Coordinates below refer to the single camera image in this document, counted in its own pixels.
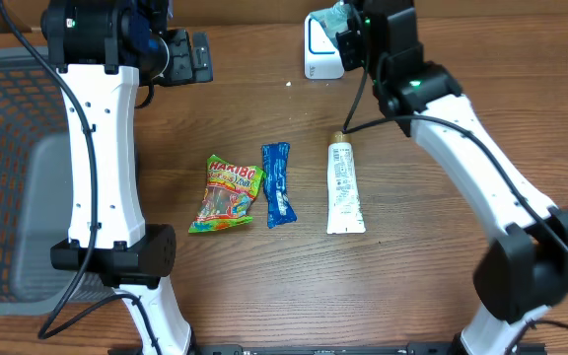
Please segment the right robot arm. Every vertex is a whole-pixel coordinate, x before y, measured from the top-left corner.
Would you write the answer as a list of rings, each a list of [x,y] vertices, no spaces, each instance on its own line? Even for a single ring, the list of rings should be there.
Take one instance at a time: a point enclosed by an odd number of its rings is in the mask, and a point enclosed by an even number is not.
[[[568,208],[510,162],[459,82],[428,61],[410,1],[350,1],[336,35],[346,70],[363,68],[382,119],[446,172],[475,213],[488,250],[472,281],[480,307],[454,354],[517,354],[529,329],[568,295]]]

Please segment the mint green wipes packet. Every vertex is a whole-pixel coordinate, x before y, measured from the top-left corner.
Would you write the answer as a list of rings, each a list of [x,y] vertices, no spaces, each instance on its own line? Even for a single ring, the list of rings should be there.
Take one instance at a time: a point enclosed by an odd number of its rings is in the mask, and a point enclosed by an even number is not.
[[[310,13],[312,20],[321,25],[324,33],[335,48],[338,48],[336,35],[348,30],[351,6],[345,1],[337,1],[333,6]]]

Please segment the white tube with gold cap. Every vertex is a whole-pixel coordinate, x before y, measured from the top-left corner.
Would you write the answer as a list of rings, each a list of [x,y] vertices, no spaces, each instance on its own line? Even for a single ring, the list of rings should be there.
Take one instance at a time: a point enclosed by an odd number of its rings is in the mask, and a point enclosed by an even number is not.
[[[334,132],[327,148],[328,214],[326,232],[363,234],[366,227],[360,206],[353,147],[349,137]]]

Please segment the green gummy candy bag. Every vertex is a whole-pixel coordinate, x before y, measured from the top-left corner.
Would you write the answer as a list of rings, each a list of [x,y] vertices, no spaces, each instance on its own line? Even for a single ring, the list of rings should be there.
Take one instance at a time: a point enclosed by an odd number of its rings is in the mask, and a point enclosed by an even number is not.
[[[238,166],[216,155],[209,157],[202,204],[188,231],[215,232],[250,223],[253,217],[248,211],[263,177],[258,166]]]

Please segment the blue cookie packet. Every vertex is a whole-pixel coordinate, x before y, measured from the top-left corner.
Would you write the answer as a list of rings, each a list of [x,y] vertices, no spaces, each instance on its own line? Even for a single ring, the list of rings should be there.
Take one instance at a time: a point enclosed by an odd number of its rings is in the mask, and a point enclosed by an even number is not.
[[[262,146],[262,162],[265,172],[263,191],[267,200],[267,226],[295,222],[297,215],[287,193],[287,163],[290,144],[279,142]]]

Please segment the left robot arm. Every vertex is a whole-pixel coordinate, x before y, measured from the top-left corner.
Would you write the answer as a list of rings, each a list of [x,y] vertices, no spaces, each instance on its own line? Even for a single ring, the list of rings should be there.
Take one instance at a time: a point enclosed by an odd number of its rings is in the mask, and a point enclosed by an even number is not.
[[[195,53],[172,31],[166,1],[53,1],[41,17],[50,75],[67,110],[73,202],[50,261],[95,274],[130,312],[145,354],[194,354],[170,278],[176,234],[147,224],[136,174],[134,113],[142,86],[194,83]]]

